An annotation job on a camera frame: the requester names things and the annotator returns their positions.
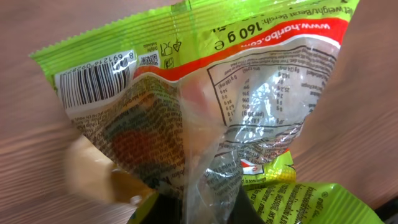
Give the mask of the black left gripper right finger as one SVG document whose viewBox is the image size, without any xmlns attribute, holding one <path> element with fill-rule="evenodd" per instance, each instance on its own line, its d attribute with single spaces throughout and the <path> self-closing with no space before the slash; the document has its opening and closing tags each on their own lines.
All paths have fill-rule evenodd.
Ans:
<svg viewBox="0 0 398 224">
<path fill-rule="evenodd" d="M 255 211 L 243 186 L 239 188 L 234 208 L 228 218 L 228 224 L 265 224 Z"/>
</svg>

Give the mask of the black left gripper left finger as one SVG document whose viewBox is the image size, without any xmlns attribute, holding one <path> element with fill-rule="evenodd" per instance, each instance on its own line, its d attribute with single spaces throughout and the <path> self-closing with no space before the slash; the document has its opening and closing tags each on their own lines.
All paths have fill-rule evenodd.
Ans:
<svg viewBox="0 0 398 224">
<path fill-rule="evenodd" d="M 182 201 L 177 198 L 154 194 L 142 206 L 145 216 L 142 224 L 181 224 Z"/>
</svg>

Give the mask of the beige nut snack pouch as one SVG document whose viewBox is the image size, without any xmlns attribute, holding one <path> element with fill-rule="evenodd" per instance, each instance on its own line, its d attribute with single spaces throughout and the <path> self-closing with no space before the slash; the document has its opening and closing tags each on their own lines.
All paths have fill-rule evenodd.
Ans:
<svg viewBox="0 0 398 224">
<path fill-rule="evenodd" d="M 131 176 L 80 136 L 65 154 L 68 190 L 103 203 L 140 206 L 155 191 Z"/>
</svg>

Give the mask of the green Haribo gummy bag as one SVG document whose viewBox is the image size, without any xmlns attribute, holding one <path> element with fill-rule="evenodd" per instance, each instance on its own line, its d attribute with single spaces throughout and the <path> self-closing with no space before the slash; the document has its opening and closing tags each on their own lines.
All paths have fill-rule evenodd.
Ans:
<svg viewBox="0 0 398 224">
<path fill-rule="evenodd" d="M 72 124 L 182 223 L 228 223 L 240 186 L 265 223 L 379 223 L 339 184 L 297 182 L 290 145 L 357 1 L 182 1 L 32 54 Z"/>
</svg>

